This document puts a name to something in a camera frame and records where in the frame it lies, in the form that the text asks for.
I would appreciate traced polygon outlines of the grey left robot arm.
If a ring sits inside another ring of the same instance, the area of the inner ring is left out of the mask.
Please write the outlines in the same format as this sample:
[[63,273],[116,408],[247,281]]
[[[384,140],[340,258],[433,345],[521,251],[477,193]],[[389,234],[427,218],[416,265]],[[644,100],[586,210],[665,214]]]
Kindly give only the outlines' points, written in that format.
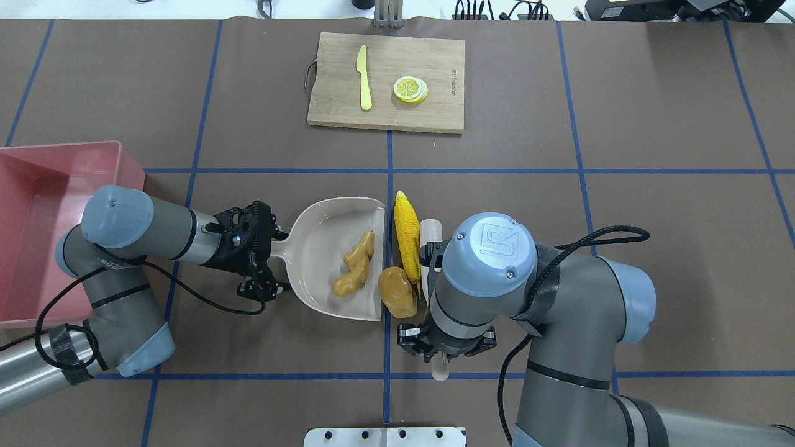
[[255,316],[284,289],[268,261],[271,244],[288,236],[261,201],[209,215],[136,189],[100,187],[56,245],[57,265],[72,282],[45,306],[33,334],[2,347],[2,414],[108,370],[129,378],[170,358],[175,343],[145,269],[195,291],[151,257],[238,274],[238,296],[257,309],[202,302]]

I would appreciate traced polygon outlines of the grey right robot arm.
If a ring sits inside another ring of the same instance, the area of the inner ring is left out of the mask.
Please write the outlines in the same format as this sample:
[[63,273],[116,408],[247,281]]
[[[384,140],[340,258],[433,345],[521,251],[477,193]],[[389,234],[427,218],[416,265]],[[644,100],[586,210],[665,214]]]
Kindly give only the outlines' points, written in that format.
[[448,240],[421,249],[429,267],[429,316],[404,323],[398,343],[430,361],[474,356],[495,345],[492,323],[511,318],[529,347],[512,446],[792,446],[786,425],[749,425],[611,394],[614,353],[648,333],[656,292],[645,272],[602,256],[577,254],[647,240],[616,225],[560,246],[535,243],[511,216],[472,215]]

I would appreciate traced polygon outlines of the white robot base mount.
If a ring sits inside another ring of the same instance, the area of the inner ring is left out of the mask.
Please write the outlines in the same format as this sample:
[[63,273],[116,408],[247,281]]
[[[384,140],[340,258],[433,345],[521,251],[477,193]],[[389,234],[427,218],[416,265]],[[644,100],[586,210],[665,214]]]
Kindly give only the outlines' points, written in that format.
[[304,446],[467,446],[465,428],[358,427],[317,428],[304,436]]

